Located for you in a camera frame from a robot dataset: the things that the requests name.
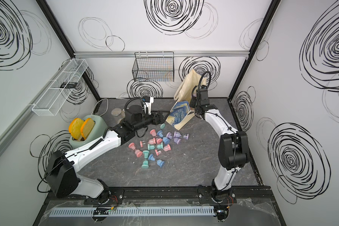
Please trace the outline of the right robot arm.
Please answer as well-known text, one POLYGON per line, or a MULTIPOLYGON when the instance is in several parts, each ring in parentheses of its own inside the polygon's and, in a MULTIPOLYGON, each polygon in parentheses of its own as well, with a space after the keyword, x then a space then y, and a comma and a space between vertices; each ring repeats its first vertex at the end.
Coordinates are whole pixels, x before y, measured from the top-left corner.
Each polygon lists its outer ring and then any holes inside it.
POLYGON ((230 196, 236 174, 249 162, 248 137, 245 132, 232 128, 219 109, 210 104, 206 85, 193 88, 190 106, 194 108, 195 116, 209 123, 219 136, 220 169, 212 182, 212 199, 221 202, 230 196))

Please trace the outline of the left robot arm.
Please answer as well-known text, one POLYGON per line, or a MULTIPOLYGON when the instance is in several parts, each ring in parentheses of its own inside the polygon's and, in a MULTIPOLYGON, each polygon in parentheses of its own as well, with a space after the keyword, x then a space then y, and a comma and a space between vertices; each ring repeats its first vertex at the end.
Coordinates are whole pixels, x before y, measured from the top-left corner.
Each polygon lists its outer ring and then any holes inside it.
POLYGON ((44 178, 56 198, 70 195, 90 198, 102 196, 109 190, 105 182, 86 178, 79 175, 78 171, 104 153, 129 142, 138 130, 165 123, 169 114, 169 111, 153 111, 149 115, 128 116, 116 126, 105 129, 102 136, 79 148, 65 153, 54 152, 50 156, 44 178))

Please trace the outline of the tall glass jar with rice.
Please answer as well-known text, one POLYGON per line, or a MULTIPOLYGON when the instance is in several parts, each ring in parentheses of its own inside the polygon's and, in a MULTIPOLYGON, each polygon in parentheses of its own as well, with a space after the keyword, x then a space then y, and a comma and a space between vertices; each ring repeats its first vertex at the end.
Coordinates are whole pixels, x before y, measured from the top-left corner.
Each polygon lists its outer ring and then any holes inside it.
POLYGON ((121 112, 122 112, 122 110, 120 108, 115 108, 111 111, 111 115, 112 116, 120 116, 121 112))

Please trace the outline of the mint green toaster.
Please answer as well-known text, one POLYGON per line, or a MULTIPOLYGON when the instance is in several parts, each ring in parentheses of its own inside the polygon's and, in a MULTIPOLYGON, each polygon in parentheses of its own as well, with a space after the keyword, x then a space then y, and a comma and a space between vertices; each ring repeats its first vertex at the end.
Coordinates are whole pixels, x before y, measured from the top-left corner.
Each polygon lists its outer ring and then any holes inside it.
POLYGON ((73 149, 79 148, 102 136, 106 128, 106 122, 98 115, 75 118, 69 125, 69 143, 73 149))

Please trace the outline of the blue hourglass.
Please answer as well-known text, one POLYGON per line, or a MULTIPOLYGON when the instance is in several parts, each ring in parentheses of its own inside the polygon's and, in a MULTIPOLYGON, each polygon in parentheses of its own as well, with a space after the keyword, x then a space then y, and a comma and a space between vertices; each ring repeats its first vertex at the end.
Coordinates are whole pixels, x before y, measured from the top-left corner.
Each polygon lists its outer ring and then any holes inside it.
POLYGON ((165 164, 165 161, 158 159, 156 163, 160 168, 162 168, 165 164))

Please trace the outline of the pink hourglass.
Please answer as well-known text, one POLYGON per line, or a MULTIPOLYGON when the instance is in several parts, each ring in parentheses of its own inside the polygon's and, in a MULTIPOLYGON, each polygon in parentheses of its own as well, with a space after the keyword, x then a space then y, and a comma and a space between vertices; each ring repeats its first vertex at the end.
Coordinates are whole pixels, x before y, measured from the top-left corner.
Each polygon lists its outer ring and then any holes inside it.
POLYGON ((134 151, 137 158, 143 155, 143 152, 137 149, 137 147, 135 146, 133 142, 128 145, 128 148, 134 151))
POLYGON ((155 129, 152 129, 152 130, 150 131, 150 134, 151 134, 153 137, 156 137, 156 136, 157 136, 157 132, 156 132, 155 129))

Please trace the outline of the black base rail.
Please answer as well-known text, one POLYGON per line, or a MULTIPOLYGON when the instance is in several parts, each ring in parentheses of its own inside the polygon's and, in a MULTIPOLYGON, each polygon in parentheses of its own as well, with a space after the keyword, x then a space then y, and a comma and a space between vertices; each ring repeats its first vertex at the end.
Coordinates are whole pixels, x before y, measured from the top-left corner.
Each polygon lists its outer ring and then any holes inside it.
POLYGON ((240 199, 270 201, 275 197, 269 186, 233 186, 228 190, 216 190, 214 186, 173 186, 173 187, 109 187, 109 194, 102 198, 91 198, 85 195, 87 202, 110 201, 110 204, 121 204, 126 200, 188 200, 200 204, 237 203, 240 199))

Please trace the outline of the yellow toast slice left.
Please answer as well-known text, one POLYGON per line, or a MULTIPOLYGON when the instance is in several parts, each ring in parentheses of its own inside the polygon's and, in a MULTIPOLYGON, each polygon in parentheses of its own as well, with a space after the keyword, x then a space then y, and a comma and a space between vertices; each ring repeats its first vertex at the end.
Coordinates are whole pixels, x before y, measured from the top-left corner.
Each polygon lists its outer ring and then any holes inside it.
POLYGON ((84 121, 80 118, 75 118, 69 125, 69 133, 75 140, 81 140, 81 127, 84 121))

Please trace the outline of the yellow toast slice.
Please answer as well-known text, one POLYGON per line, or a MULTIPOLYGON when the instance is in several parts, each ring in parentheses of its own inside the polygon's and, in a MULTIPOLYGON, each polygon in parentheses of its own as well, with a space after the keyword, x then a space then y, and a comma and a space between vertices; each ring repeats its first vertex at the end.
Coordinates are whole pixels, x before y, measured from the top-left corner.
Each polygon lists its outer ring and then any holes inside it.
POLYGON ((84 121, 80 118, 75 118, 69 125, 69 133, 75 140, 81 140, 81 127, 84 121))
POLYGON ((93 119, 87 118, 87 119, 84 121, 84 123, 82 124, 81 129, 80 129, 81 137, 82 137, 84 140, 86 140, 86 139, 89 137, 91 131, 92 131, 93 128, 94 128, 94 126, 95 126, 95 121, 94 121, 93 119))

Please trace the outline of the yellow toast slice right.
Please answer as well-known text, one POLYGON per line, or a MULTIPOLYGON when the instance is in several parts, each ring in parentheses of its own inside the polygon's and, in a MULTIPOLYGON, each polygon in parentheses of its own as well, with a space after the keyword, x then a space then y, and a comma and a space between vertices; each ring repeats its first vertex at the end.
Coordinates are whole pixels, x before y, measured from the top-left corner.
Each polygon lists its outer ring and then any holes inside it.
POLYGON ((80 129, 81 137, 82 137, 84 140, 86 140, 86 139, 89 137, 91 131, 92 131, 93 128, 94 128, 94 126, 95 126, 95 121, 94 121, 93 119, 87 118, 87 119, 84 121, 84 123, 82 124, 81 129, 80 129))

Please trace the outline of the canvas bag with starry print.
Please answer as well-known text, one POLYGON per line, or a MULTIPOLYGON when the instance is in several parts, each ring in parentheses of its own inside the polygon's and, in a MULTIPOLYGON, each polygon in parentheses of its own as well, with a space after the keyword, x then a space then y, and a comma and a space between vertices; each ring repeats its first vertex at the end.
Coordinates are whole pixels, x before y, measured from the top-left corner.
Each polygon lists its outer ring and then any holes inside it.
POLYGON ((193 69, 186 75, 184 81, 180 84, 174 95, 176 103, 171 108, 166 122, 176 130, 180 130, 194 117, 194 108, 190 107, 189 104, 192 98, 193 89, 197 89, 200 79, 201 75, 193 69))

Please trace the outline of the pink hourglass left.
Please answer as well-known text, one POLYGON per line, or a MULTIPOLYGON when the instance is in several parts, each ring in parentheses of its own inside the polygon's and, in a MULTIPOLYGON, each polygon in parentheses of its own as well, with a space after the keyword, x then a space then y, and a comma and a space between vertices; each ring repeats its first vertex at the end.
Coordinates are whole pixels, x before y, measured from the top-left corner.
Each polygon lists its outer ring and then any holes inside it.
POLYGON ((137 147, 135 146, 133 142, 128 145, 128 148, 134 151, 137 158, 143 155, 143 152, 137 149, 137 147))

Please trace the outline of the teal hourglass front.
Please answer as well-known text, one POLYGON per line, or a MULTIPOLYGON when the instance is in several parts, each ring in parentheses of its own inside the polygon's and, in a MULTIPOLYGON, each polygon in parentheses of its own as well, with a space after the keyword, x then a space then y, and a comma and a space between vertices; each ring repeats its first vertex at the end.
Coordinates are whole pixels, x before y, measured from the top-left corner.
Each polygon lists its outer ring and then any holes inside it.
POLYGON ((150 152, 148 150, 144 150, 142 153, 143 153, 144 161, 142 163, 141 168, 147 169, 147 168, 149 168, 148 157, 149 157, 150 152))

